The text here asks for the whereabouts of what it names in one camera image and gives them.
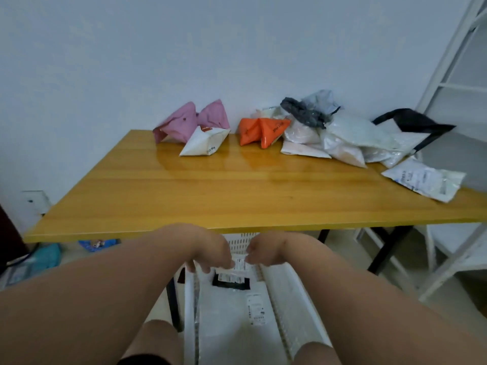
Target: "person's right arm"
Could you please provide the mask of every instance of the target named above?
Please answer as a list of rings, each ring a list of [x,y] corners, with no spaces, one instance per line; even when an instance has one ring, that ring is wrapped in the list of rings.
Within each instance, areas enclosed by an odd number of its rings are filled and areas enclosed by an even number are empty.
[[[261,233],[247,252],[250,264],[291,264],[343,365],[487,362],[487,350],[476,339],[308,235]]]

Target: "black shorts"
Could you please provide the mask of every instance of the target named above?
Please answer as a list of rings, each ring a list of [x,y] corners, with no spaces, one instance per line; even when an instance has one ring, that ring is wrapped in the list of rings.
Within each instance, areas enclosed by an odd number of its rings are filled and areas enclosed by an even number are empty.
[[[117,365],[171,365],[157,355],[133,355],[120,360]]]

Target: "chair seat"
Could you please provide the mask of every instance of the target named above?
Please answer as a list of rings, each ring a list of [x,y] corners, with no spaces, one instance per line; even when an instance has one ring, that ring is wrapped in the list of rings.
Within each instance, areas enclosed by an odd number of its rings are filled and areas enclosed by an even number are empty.
[[[448,257],[453,255],[466,239],[475,231],[480,223],[434,224],[429,231],[435,245]],[[487,233],[481,237],[482,243],[472,251],[460,265],[464,268],[485,269],[487,266]]]

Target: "table leg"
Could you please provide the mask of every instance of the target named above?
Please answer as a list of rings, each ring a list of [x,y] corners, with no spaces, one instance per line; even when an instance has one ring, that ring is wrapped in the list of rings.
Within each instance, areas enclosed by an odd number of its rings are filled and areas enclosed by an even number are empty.
[[[171,278],[166,287],[167,300],[169,301],[169,310],[171,311],[172,326],[180,333],[183,331],[181,318],[179,316],[178,297],[176,295],[176,285],[174,278]]]
[[[396,251],[399,243],[411,231],[412,227],[412,225],[400,226],[395,227],[391,234],[386,233],[386,235],[384,235],[384,233],[380,233],[379,235],[382,237],[381,239],[384,241],[384,245],[367,270],[378,276]]]
[[[322,229],[320,235],[318,236],[318,240],[324,244],[326,241],[326,237],[328,236],[328,233],[330,233],[329,229]]]

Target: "hand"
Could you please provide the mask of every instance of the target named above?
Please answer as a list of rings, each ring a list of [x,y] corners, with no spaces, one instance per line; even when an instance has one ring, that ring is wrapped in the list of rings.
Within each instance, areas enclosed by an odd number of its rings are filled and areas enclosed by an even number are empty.
[[[231,269],[235,266],[230,246],[221,234],[184,223],[168,225],[166,228],[171,229],[171,233],[176,235],[179,241],[189,244],[190,259],[186,262],[188,271],[196,271],[193,261],[200,264],[204,273],[209,273],[211,267]]]
[[[266,232],[255,236],[247,247],[246,262],[249,264],[278,265],[286,262],[284,250],[289,239],[296,233]]]

